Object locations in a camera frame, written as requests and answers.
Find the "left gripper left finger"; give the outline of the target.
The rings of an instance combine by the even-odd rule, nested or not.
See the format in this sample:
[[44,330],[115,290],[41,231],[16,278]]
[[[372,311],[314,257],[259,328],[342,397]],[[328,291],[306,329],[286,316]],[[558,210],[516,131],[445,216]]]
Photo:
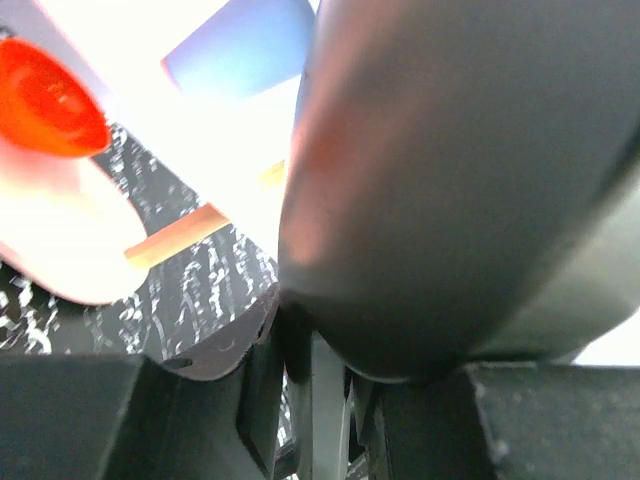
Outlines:
[[5,479],[269,479],[283,358],[270,287],[184,353],[5,355]]

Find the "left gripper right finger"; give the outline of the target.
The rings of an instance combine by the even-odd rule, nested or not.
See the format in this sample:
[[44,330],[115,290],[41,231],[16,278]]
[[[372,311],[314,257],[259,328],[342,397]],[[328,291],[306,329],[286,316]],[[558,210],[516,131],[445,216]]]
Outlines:
[[639,371],[479,364],[380,385],[360,442],[372,479],[636,479]]

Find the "grey shower head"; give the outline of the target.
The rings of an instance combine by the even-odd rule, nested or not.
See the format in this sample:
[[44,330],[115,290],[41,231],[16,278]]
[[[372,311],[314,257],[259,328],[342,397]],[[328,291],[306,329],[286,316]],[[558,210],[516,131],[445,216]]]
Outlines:
[[569,365],[637,312],[637,2],[324,1],[299,104],[283,307],[359,442],[380,385]]

